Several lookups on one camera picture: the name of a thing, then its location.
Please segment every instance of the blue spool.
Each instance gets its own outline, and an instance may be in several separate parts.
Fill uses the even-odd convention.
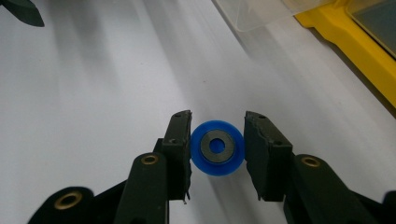
[[[210,148],[203,150],[202,145]],[[209,156],[222,154],[224,161],[214,162]],[[242,134],[230,123],[210,120],[198,126],[191,135],[191,158],[194,164],[209,175],[228,175],[234,172],[245,158],[245,142]]]

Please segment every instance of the transparent container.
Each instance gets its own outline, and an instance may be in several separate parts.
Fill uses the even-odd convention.
[[[396,59],[396,0],[352,0],[346,12]]]
[[[229,23],[240,32],[295,15],[332,0],[213,0]]]

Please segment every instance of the blue plastic spool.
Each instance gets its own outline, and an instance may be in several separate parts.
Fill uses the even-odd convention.
[[[209,161],[201,151],[201,141],[210,131],[220,130],[231,136],[234,143],[233,155],[224,162]],[[210,150],[220,153],[224,149],[224,142],[213,139]],[[245,142],[242,134],[230,123],[222,120],[210,120],[198,126],[191,135],[191,158],[194,164],[209,175],[228,175],[234,172],[245,159]]]

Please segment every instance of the center hole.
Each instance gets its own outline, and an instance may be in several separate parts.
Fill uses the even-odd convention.
[[[215,138],[210,141],[209,147],[213,153],[221,153],[222,151],[224,151],[225,144],[221,139]]]

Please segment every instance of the white table surface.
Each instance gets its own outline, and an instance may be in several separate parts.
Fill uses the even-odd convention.
[[[26,223],[65,187],[118,184],[184,109],[193,130],[222,119],[242,132],[246,110],[262,113],[358,193],[396,189],[395,118],[294,18],[236,38],[210,1],[34,2],[44,28],[0,7],[0,223]],[[245,164],[192,171],[171,223],[286,223]]]

